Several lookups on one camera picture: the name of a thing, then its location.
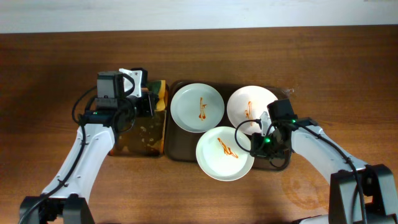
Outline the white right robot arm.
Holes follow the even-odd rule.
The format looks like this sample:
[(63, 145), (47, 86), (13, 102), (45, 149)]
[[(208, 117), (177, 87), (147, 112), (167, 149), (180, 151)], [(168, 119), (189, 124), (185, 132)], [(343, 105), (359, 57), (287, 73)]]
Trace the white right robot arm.
[(396, 183), (387, 166), (346, 152), (312, 118), (299, 118), (288, 99), (270, 103), (255, 122), (261, 132), (251, 136), (251, 156), (289, 160), (296, 153), (330, 185), (328, 214), (298, 223), (397, 223)]

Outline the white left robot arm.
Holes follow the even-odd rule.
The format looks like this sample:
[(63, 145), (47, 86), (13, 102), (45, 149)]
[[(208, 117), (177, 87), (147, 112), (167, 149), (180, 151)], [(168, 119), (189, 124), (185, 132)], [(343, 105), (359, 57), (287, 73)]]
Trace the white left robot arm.
[(101, 165), (118, 137), (137, 118), (154, 115), (157, 95), (143, 92), (143, 68), (99, 72), (97, 83), (80, 99), (87, 99), (82, 114), (72, 113), (78, 125), (75, 142), (52, 181), (39, 196), (27, 196), (19, 209), (19, 223), (94, 223), (88, 206)]

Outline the white plate front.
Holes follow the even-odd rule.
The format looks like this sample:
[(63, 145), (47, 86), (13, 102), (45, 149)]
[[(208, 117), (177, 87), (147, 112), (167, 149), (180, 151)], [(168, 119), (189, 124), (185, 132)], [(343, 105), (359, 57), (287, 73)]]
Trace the white plate front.
[(201, 170), (211, 178), (234, 181), (245, 176), (253, 167), (254, 158), (248, 153), (250, 146), (251, 142), (244, 133), (220, 126), (200, 137), (196, 159)]

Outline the yellow green sponge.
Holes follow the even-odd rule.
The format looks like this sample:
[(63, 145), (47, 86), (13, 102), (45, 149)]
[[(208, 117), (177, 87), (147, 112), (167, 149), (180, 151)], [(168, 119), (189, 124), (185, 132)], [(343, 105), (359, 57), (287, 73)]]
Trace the yellow green sponge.
[(156, 80), (147, 84), (149, 91), (153, 92), (157, 96), (155, 101), (155, 111), (163, 111), (166, 109), (166, 81)]

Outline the white plate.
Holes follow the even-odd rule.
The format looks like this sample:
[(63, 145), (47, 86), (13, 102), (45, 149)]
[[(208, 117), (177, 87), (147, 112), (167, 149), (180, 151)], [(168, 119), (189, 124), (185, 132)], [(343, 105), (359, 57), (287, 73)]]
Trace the white plate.
[(201, 170), (211, 178), (234, 181), (245, 176), (253, 167), (254, 158), (248, 153), (250, 146), (251, 142), (244, 133), (220, 126), (200, 137), (196, 159)]
[(260, 86), (244, 86), (236, 90), (227, 103), (227, 115), (231, 124), (237, 128), (240, 123), (259, 119), (268, 111), (267, 105), (277, 97), (270, 90)]
[(203, 133), (216, 127), (224, 116), (224, 100), (215, 88), (203, 83), (181, 87), (171, 101), (173, 121), (185, 131)]

